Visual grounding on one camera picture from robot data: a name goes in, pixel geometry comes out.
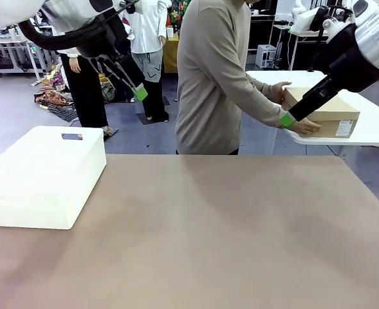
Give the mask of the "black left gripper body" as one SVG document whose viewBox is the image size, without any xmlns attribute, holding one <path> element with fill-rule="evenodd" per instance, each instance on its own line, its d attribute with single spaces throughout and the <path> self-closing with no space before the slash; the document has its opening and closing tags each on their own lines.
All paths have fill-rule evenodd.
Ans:
<svg viewBox="0 0 379 309">
<path fill-rule="evenodd" d="M 99 58 L 116 60 L 124 41 L 127 40 L 127 32 L 122 20 L 114 12 L 104 12 L 97 19 L 101 23 L 103 34 L 98 34 L 88 39 L 79 47 L 80 54 L 85 58 Z"/>
</svg>

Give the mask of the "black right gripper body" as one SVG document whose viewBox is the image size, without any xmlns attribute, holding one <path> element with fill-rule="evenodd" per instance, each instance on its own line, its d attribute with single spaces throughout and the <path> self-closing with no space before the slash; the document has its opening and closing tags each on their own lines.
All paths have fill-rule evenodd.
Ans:
<svg viewBox="0 0 379 309">
<path fill-rule="evenodd" d="M 314 68 L 325 74 L 315 89 L 324 87 L 360 92 L 379 80 L 379 69 L 360 51 L 355 30 L 355 25 L 346 26 L 315 56 Z"/>
</svg>

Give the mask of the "person's right hand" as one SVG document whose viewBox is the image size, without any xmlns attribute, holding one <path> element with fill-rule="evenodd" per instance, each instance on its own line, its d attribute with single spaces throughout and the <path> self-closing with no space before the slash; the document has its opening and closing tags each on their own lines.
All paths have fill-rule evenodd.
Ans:
<svg viewBox="0 0 379 309">
<path fill-rule="evenodd" d="M 320 131 L 321 125 L 316 124 L 307 118 L 302 119 L 299 122 L 294 122 L 288 127 L 288 130 L 297 133 L 298 135 L 312 135 Z"/>
</svg>

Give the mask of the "person's left hand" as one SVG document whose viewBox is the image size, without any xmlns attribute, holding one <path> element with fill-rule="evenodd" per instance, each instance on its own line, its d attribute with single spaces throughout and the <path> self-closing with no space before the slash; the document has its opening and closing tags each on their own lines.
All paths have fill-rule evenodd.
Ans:
<svg viewBox="0 0 379 309">
<path fill-rule="evenodd" d="M 282 104 L 285 98 L 285 90 L 286 86 L 290 86 L 291 82 L 279 82 L 272 86 L 272 98 L 275 103 Z"/>
</svg>

